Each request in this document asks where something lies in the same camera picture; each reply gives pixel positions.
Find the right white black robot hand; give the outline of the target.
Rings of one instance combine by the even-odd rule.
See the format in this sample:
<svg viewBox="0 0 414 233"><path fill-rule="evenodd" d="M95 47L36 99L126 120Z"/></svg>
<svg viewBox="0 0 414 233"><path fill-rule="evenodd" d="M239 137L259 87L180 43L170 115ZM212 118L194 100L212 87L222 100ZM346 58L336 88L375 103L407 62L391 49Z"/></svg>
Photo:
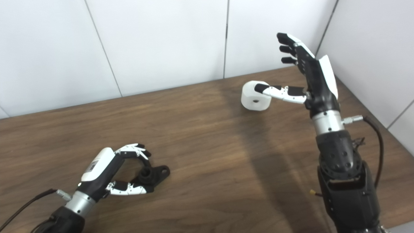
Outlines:
<svg viewBox="0 0 414 233"><path fill-rule="evenodd" d="M283 64L293 64L304 75L306 87L256 84L257 93L281 99L286 102L304 104L310 118L328 112L340 112L338 90L332 67L327 55L316 59L309 48L296 37L278 33L279 50L289 57L281 58Z"/></svg>

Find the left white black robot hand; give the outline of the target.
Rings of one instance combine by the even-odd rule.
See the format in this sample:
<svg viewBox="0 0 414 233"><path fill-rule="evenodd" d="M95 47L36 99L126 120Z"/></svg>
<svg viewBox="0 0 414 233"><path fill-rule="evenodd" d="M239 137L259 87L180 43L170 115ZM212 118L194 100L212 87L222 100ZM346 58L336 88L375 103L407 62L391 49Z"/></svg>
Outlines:
<svg viewBox="0 0 414 233"><path fill-rule="evenodd" d="M154 192L151 185L124 181L114 181L113 178L128 158L137 158L150 168L149 153L145 146L139 143L124 145L113 151L112 148L102 149L90 163L81 177L81 183L76 191L86 194L96 203L108 195L139 195Z"/></svg>

